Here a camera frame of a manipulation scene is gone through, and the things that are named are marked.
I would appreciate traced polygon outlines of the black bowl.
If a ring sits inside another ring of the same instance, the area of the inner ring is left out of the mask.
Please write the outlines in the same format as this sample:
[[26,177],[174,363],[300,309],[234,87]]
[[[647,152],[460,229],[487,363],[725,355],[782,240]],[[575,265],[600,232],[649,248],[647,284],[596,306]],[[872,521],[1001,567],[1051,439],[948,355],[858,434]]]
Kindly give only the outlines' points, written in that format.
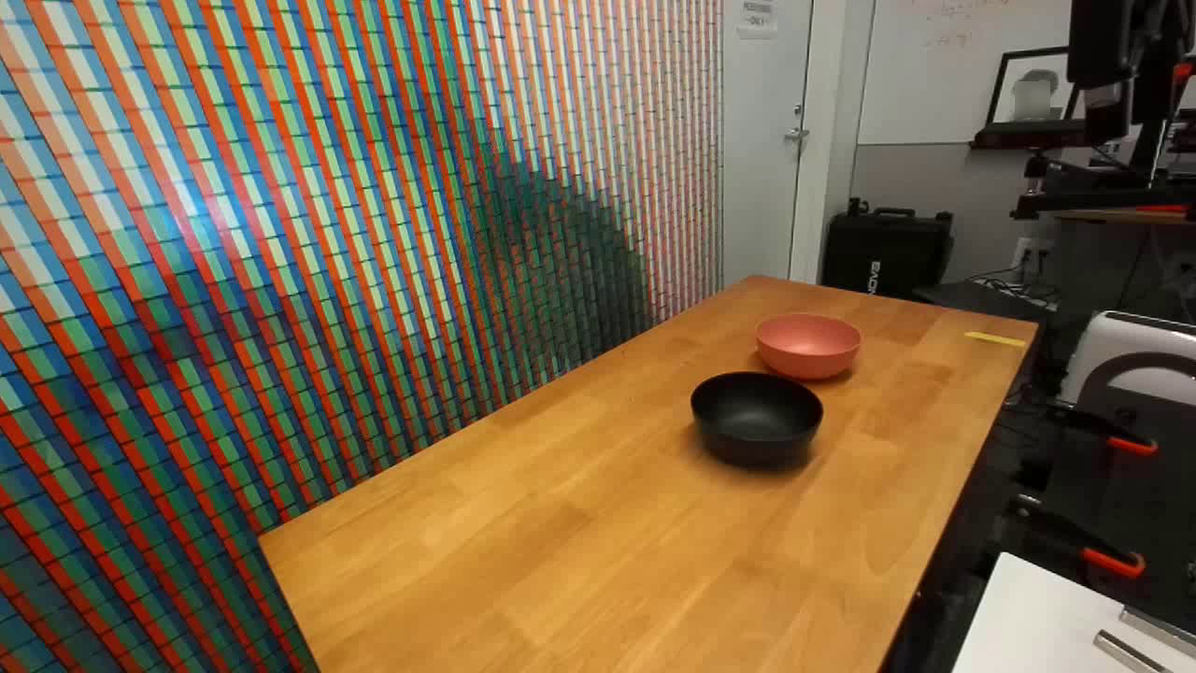
[[712,373],[690,394],[693,434],[725,462],[754,471],[799,468],[822,425],[822,399],[772,373]]

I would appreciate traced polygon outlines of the peach bowl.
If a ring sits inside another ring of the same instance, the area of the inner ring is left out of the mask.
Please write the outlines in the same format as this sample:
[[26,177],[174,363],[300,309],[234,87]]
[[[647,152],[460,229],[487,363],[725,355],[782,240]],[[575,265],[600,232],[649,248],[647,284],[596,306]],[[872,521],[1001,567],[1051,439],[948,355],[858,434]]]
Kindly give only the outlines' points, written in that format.
[[828,381],[853,369],[863,338],[822,315],[782,315],[757,326],[754,351],[757,359],[783,376]]

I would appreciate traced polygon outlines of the black hard case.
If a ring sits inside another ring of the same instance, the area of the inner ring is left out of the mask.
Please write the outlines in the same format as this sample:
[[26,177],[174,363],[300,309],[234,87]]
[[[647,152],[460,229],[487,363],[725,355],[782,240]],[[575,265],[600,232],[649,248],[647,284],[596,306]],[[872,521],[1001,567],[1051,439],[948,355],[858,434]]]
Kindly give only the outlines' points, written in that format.
[[822,284],[911,300],[946,275],[948,249],[948,214],[919,217],[914,209],[853,201],[828,219]]

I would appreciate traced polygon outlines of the white door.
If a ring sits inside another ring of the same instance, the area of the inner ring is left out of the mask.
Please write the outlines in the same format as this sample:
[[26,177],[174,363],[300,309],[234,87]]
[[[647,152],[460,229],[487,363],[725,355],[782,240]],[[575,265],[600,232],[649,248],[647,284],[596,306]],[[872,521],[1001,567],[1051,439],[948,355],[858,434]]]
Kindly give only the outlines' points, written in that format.
[[725,0],[725,279],[783,275],[803,152],[814,0]]

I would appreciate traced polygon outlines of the multicoloured patterned backdrop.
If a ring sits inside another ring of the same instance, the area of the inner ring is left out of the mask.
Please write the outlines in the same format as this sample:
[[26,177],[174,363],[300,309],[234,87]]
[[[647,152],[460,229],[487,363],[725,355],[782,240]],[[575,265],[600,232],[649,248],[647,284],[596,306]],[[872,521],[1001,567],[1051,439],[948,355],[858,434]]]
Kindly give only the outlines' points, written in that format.
[[0,673],[307,673],[265,532],[705,300],[720,0],[0,0]]

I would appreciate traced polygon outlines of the yellow tape strip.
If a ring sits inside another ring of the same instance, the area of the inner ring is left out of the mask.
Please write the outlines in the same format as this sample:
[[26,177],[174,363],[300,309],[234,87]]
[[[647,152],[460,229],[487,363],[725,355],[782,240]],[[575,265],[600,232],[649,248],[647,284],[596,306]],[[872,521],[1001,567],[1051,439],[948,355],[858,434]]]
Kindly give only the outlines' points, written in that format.
[[997,348],[1030,348],[1027,339],[1015,339],[1015,338],[997,338],[997,334],[965,334],[965,339],[980,339],[980,345],[997,345]]

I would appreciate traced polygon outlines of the white box corner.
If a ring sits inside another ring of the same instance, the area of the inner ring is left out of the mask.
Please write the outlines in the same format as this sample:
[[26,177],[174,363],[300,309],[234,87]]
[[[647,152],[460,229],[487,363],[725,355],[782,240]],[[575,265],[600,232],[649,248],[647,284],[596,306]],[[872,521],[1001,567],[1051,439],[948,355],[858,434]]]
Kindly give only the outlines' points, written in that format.
[[1196,638],[1001,554],[948,673],[1196,673]]

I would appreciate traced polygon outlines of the framed portrait picture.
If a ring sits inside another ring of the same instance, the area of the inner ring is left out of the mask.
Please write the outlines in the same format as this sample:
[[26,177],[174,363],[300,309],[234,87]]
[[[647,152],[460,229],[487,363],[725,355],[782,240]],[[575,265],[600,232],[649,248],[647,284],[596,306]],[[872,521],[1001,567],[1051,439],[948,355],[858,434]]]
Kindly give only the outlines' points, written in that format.
[[997,63],[985,123],[1056,123],[1072,113],[1072,83],[1066,80],[1066,48],[1020,48]]

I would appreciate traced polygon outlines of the black shelf with equipment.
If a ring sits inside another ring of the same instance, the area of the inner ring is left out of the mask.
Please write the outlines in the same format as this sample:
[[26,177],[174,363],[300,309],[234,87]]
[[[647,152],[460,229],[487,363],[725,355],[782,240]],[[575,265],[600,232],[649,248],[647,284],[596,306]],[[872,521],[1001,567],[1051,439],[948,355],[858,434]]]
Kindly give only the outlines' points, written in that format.
[[1056,123],[981,123],[972,148],[1022,148],[1014,219],[1192,217],[1196,183],[1178,173],[1192,152],[1196,0],[1070,0],[1066,80],[1072,113]]

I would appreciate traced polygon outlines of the orange-handled clamp upper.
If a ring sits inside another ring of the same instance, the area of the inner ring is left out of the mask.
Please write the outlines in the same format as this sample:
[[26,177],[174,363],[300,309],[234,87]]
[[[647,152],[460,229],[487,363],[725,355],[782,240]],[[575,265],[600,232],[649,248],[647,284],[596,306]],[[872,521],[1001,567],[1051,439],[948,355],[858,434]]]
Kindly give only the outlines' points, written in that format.
[[1066,425],[1066,430],[1100,439],[1102,449],[1128,451],[1128,456],[1158,456],[1158,442],[1153,439],[1144,439],[1144,434],[1136,434],[1124,421],[1114,421],[1107,415],[1047,404],[1047,417]]

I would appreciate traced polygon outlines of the orange-handled clamp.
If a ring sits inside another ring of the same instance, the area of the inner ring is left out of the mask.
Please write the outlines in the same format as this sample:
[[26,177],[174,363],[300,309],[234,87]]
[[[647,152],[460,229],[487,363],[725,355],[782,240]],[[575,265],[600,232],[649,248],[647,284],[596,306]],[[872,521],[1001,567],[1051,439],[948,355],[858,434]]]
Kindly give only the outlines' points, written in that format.
[[1066,550],[1081,566],[1136,584],[1148,573],[1148,558],[1136,550],[1121,550],[1100,532],[1047,508],[1036,492],[1015,492],[1009,511],[1042,541]]
[[1124,421],[1114,421],[1107,415],[1047,404],[1047,417],[1066,425],[1066,430],[1100,439],[1102,449],[1128,451],[1128,456],[1158,456],[1158,442],[1153,439],[1144,439],[1144,434],[1136,434]]

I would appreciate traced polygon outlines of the orange-handled clamp lower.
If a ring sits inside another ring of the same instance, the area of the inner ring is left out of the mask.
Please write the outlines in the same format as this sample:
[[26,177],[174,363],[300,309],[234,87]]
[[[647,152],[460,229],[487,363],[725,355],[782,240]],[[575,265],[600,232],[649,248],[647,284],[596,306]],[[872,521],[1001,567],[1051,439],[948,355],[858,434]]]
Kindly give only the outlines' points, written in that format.
[[1047,508],[1036,492],[1015,492],[1009,511],[1042,541],[1066,550],[1081,566],[1136,584],[1148,573],[1148,558],[1136,550],[1121,550],[1100,532]]

